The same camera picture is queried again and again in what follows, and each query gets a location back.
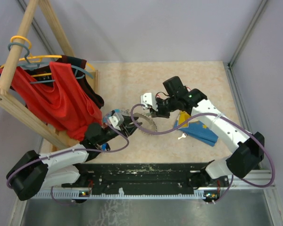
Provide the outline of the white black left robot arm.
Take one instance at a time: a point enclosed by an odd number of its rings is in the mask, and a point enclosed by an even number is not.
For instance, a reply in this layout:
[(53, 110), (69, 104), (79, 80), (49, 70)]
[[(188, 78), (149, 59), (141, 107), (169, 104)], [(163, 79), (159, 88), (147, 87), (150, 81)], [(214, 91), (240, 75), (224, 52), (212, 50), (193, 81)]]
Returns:
[(89, 176), (79, 166), (102, 152), (112, 152), (109, 146), (102, 146), (117, 136), (128, 140), (142, 125), (140, 122), (133, 123), (138, 119), (137, 116), (113, 112), (105, 119), (107, 127), (90, 124), (83, 140), (70, 148), (52, 154), (38, 154), (34, 150), (26, 152), (6, 175), (8, 188), (16, 193), (19, 200), (26, 201), (49, 187), (73, 183), (79, 187), (85, 186)]

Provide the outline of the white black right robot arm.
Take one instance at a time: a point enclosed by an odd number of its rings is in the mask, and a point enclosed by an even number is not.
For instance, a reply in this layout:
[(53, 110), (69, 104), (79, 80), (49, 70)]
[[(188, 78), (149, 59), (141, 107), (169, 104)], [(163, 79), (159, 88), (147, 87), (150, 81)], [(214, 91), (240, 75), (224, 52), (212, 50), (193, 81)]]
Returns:
[(206, 186), (212, 186), (218, 178), (225, 175), (235, 175), (244, 178), (263, 159), (264, 136), (244, 133), (241, 129), (230, 124), (223, 115), (199, 89), (188, 90), (178, 76), (174, 76), (163, 85), (167, 97), (161, 99), (152, 93), (141, 95), (141, 103), (150, 110), (152, 117), (169, 118), (176, 110), (184, 111), (190, 116), (196, 116), (221, 139), (230, 156), (209, 163), (201, 174), (201, 181)]

